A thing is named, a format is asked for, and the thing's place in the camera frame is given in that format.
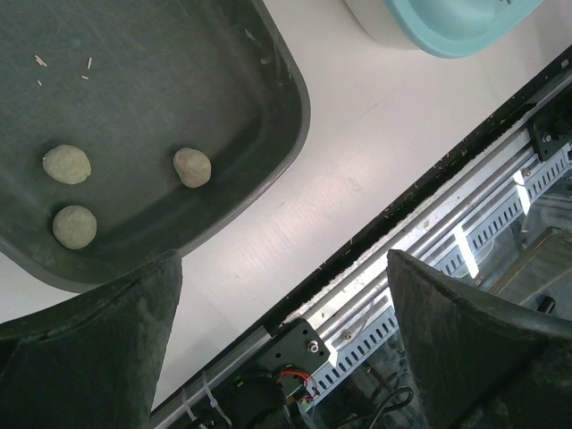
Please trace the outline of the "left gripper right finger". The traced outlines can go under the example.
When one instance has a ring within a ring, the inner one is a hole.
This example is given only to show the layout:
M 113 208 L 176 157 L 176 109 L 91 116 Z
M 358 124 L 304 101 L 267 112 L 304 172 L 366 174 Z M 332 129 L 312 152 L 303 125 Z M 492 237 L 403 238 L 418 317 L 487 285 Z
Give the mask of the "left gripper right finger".
M 569 428 L 571 323 L 388 253 L 388 284 L 431 428 Z

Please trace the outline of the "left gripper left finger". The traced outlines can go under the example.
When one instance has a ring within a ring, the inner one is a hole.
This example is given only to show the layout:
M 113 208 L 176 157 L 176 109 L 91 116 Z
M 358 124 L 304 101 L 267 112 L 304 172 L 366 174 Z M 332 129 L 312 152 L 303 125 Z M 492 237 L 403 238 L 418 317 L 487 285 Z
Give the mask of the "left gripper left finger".
M 3 428 L 145 428 L 179 304 L 169 251 L 1 325 Z

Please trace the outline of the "pale green waste ball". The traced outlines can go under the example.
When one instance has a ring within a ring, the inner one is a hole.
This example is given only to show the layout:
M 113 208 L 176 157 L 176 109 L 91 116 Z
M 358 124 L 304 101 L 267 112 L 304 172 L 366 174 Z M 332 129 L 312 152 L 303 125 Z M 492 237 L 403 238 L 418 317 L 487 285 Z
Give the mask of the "pale green waste ball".
M 52 179 L 66 185 L 80 184 L 92 173 L 86 153 L 71 145 L 60 145 L 49 150 L 43 157 L 42 165 Z

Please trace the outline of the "teal litter box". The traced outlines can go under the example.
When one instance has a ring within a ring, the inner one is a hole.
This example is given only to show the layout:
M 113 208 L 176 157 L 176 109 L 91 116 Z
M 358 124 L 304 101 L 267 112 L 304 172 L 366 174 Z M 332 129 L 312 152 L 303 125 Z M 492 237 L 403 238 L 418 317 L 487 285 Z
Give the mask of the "teal litter box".
M 382 46 L 456 59 L 492 45 L 541 4 L 536 0 L 357 0 L 346 6 Z

